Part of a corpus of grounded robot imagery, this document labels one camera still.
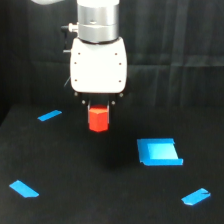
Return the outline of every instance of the gray robot cylinder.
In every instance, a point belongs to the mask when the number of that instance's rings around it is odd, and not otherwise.
[[[119,4],[106,7],[85,7],[78,4],[78,37],[100,43],[119,37]]]

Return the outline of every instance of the blue object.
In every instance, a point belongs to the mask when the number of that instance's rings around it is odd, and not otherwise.
[[[211,194],[205,190],[204,188],[201,188],[197,191],[195,191],[192,194],[189,194],[188,196],[182,198],[181,200],[184,202],[185,205],[195,205],[198,202],[210,197]]]
[[[14,191],[18,192],[19,194],[21,194],[24,198],[37,197],[39,195],[36,191],[32,190],[19,180],[10,184],[9,187],[11,187]]]
[[[48,119],[50,119],[52,117],[55,117],[55,116],[57,116],[57,115],[59,115],[61,113],[62,113],[61,111],[54,110],[54,111],[52,111],[52,112],[50,112],[48,114],[45,114],[45,115],[43,115],[41,117],[38,117],[38,119],[41,120],[41,121],[46,121],[46,120],[48,120]]]
[[[139,139],[137,140],[140,162],[148,166],[180,166],[183,159],[178,159],[174,140]]]

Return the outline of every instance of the red block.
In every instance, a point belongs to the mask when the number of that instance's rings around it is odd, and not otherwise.
[[[96,105],[89,109],[89,129],[95,132],[108,130],[108,110],[106,106]]]

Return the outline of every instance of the blue paper piece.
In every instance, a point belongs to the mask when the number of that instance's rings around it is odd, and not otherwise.
[[[22,183],[21,181],[17,180],[14,183],[10,184],[9,187],[11,187],[14,191],[21,194],[24,198],[28,197],[37,197],[39,194],[32,190],[30,187]]]
[[[48,114],[45,114],[45,115],[43,115],[41,117],[38,117],[38,119],[41,120],[41,121],[46,121],[46,120],[48,120],[48,119],[50,119],[52,117],[55,117],[55,116],[57,116],[57,115],[59,115],[61,113],[62,113],[61,111],[54,110],[54,111],[52,111],[52,112],[50,112]]]
[[[149,159],[144,162],[146,166],[182,166],[183,159]]]
[[[173,139],[137,140],[140,162],[148,166],[180,166]]]
[[[211,194],[205,190],[204,188],[201,188],[197,191],[195,191],[192,194],[189,194],[188,196],[182,198],[181,200],[184,202],[186,205],[195,205],[198,202],[210,197]]]

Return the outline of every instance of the blue tape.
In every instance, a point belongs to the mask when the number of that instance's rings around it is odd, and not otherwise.
[[[181,200],[184,202],[186,205],[195,205],[198,202],[210,197],[211,194],[205,190],[204,188],[201,188],[197,191],[195,191],[192,194],[189,194],[188,196],[182,198]]]
[[[50,119],[52,117],[55,117],[55,116],[57,116],[57,115],[59,115],[61,113],[62,113],[61,111],[54,110],[54,111],[52,111],[52,112],[50,112],[48,114],[45,114],[45,115],[43,115],[41,117],[38,117],[38,119],[41,120],[41,121],[46,121],[46,120],[48,120],[48,119]]]
[[[139,160],[147,166],[181,166],[174,147],[173,139],[139,139],[137,140]]]
[[[22,195],[24,198],[37,197],[39,195],[36,191],[32,190],[30,187],[28,187],[19,180],[10,184],[9,187],[11,187],[14,191]]]
[[[182,166],[183,159],[148,159],[144,161],[146,166]]]
[[[141,141],[150,144],[175,144],[173,138],[149,138],[141,139]]]

